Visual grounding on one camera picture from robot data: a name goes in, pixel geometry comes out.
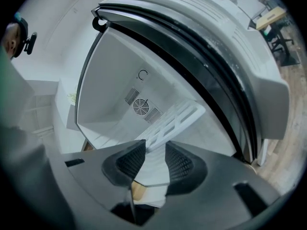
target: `person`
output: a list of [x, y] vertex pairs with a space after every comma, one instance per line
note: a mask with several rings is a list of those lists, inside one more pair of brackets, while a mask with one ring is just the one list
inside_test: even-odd
[[1, 40], [1, 44], [4, 47], [8, 57], [18, 57], [28, 39], [28, 23], [17, 12], [6, 27], [4, 36]]

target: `black office chair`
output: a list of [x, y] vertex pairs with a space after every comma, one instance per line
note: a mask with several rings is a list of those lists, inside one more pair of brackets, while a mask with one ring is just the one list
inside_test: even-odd
[[[277, 26], [278, 30], [281, 30], [283, 27], [286, 26], [286, 24], [284, 24], [284, 23], [277, 23], [276, 26]], [[283, 51], [282, 47], [278, 48], [278, 46], [281, 46], [281, 39], [279, 38], [279, 36], [277, 35], [275, 30], [273, 30], [273, 29], [270, 30], [267, 35], [265, 35], [264, 30], [262, 30], [261, 33], [264, 35], [265, 40], [268, 43], [271, 43], [272, 48], [270, 47], [270, 50], [271, 50], [272, 53], [277, 52], [279, 50]], [[286, 42], [291, 42], [292, 45], [294, 45], [293, 39], [283, 39], [283, 40], [285, 41], [285, 43]]]

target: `ventilation fan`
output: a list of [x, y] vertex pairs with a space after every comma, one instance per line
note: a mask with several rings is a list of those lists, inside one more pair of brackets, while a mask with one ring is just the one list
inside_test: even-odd
[[133, 103], [133, 109], [138, 115], [145, 115], [148, 113], [149, 105], [147, 103], [148, 100], [137, 99]]
[[136, 99], [136, 97], [138, 97], [138, 95], [139, 95], [139, 92], [135, 88], [131, 88], [131, 90], [129, 91], [129, 93], [125, 97], [125, 101], [129, 105], [131, 105], [134, 102], [134, 100]]

